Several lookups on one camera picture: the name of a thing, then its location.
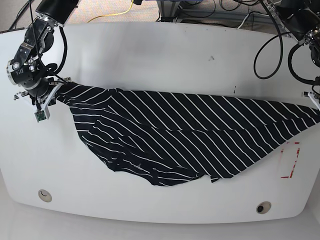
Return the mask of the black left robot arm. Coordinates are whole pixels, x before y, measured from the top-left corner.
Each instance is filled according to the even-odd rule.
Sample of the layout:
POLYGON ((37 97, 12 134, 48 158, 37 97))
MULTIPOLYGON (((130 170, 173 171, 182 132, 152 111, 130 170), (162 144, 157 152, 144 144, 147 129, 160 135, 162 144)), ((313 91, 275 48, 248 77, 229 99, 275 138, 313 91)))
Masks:
POLYGON ((311 92, 306 96, 319 109, 320 93, 315 91, 315 87, 320 85, 320 77, 310 80, 298 76, 294 71, 292 59, 300 47, 308 45, 312 62, 317 67, 320 66, 320 2, 318 0, 267 0, 266 6, 287 33, 295 38, 297 44, 288 54, 288 69, 296 80, 311 86, 311 92))

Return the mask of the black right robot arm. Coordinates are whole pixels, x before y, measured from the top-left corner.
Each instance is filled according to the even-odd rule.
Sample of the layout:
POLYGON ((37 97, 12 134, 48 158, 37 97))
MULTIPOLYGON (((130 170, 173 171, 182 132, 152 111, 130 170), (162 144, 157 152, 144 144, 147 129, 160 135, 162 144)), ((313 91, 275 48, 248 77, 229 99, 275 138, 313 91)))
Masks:
POLYGON ((8 61, 6 72, 13 85, 23 87, 35 106, 36 113, 44 110, 54 97, 54 90, 67 81, 59 73, 67 59, 68 44, 63 27, 74 10, 77 0, 43 0, 36 8, 36 17, 31 18, 24 40, 14 58, 8 61), (55 28, 58 27, 63 54, 60 64, 44 64, 42 56, 54 43, 55 28))

